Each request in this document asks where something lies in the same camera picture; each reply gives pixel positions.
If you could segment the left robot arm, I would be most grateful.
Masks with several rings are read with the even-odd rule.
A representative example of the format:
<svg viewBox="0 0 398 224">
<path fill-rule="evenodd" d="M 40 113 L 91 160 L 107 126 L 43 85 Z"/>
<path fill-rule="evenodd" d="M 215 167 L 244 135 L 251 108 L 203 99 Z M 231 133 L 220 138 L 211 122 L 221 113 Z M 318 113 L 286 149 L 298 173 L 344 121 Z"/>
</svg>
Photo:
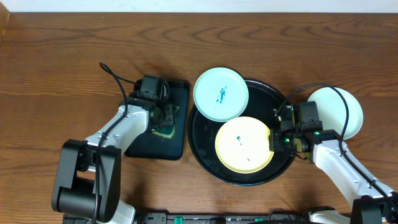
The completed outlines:
<svg viewBox="0 0 398 224">
<path fill-rule="evenodd" d="M 122 157 L 178 160 L 187 101 L 164 104 L 129 97 L 95 134 L 62 146 L 51 206 L 93 223 L 132 223 L 135 209 L 121 194 Z"/>
</svg>

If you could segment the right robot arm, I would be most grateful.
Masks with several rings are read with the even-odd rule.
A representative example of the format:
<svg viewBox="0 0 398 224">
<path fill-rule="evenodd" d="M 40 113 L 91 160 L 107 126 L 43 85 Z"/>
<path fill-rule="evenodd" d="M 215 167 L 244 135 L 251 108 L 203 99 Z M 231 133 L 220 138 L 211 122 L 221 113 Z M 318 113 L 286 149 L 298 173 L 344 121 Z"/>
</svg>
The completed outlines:
<svg viewBox="0 0 398 224">
<path fill-rule="evenodd" d="M 351 206 L 349 218 L 324 210 L 312 213 L 311 222 L 397 223 L 397 191 L 372 175 L 336 131 L 324 130 L 315 109 L 306 112 L 304 118 L 292 106 L 274 112 L 280 126 L 271 129 L 269 149 L 290 156 L 303 154 L 303 159 L 332 180 Z"/>
</svg>

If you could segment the green scouring sponge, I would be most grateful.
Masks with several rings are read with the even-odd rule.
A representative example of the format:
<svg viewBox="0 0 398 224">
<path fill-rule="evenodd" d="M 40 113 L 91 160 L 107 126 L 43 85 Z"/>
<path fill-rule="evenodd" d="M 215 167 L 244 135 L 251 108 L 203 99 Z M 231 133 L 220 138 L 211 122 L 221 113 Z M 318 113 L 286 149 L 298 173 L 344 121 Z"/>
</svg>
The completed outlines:
<svg viewBox="0 0 398 224">
<path fill-rule="evenodd" d="M 179 110 L 179 106 L 172 105 L 172 111 L 173 111 L 173 114 L 174 114 L 174 118 L 175 118 L 175 115 L 176 115 L 176 111 L 178 111 L 178 110 Z M 174 134 L 175 134 L 175 124 L 173 124 L 171 126 L 160 127 L 156 131 L 153 129 L 152 134 L 155 134 L 156 136 L 160 136 L 160 137 L 163 137 L 163 138 L 171 139 L 174 136 Z"/>
</svg>

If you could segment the yellow plate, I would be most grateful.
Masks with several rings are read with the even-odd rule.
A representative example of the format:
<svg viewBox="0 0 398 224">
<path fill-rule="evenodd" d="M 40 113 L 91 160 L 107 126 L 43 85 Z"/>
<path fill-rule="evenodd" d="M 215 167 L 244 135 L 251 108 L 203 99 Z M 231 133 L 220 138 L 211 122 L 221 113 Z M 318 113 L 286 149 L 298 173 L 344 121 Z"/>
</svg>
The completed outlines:
<svg viewBox="0 0 398 224">
<path fill-rule="evenodd" d="M 269 149 L 269 135 L 270 129 L 256 118 L 234 118 L 217 132 L 216 155 L 233 172 L 255 173 L 265 168 L 274 156 Z"/>
</svg>

